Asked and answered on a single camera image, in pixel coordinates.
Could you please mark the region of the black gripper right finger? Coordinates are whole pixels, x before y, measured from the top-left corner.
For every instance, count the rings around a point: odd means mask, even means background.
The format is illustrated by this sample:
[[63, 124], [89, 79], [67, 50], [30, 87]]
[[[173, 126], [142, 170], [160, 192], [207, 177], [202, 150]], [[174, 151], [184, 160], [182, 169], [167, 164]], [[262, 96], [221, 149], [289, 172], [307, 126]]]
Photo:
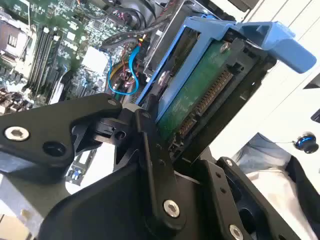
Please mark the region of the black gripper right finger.
[[177, 160], [180, 174], [199, 181], [208, 224], [216, 240], [298, 240], [249, 178], [228, 157]]

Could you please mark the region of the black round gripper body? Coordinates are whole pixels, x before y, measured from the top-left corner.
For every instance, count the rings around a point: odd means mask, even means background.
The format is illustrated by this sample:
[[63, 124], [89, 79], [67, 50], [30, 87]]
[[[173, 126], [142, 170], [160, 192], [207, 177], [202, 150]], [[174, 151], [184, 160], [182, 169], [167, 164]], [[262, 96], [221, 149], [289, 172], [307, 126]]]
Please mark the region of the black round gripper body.
[[132, 164], [56, 204], [41, 224], [39, 240], [221, 240], [202, 184], [175, 173], [186, 224], [179, 232], [149, 230], [147, 188]]

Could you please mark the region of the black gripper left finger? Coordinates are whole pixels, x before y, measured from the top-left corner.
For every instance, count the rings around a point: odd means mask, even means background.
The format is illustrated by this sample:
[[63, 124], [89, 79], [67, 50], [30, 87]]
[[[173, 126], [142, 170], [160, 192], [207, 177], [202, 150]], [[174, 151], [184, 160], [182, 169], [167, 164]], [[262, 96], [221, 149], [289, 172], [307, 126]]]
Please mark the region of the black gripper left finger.
[[131, 111], [105, 93], [0, 118], [2, 173], [48, 186], [60, 182], [74, 157], [102, 142], [116, 146], [115, 173], [136, 164], [146, 187], [148, 229], [179, 232], [186, 223], [169, 154], [144, 109]]

